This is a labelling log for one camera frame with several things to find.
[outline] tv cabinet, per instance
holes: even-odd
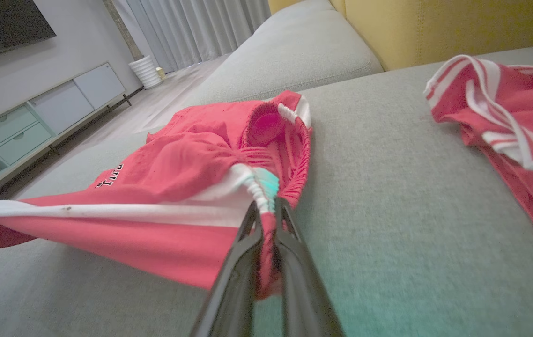
[[[0,115],[0,186],[121,96],[125,88],[103,62]]]

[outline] white wall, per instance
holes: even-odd
[[[102,0],[34,0],[56,37],[0,55],[0,114],[104,61],[127,93],[142,85]]]

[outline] floor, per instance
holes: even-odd
[[[0,189],[0,199],[19,199],[39,179],[79,152],[101,141],[114,139],[164,126],[177,111],[185,108],[185,100],[219,67],[228,55],[195,64],[167,74],[167,79],[150,90],[142,90],[130,98],[132,106],[121,104],[104,113],[58,145],[56,154],[48,152]]]

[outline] sofa backrest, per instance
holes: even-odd
[[[299,0],[269,0],[271,11]],[[330,0],[385,70],[533,46],[533,0]]]

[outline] television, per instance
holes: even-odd
[[[33,0],[0,0],[0,53],[54,36]]]

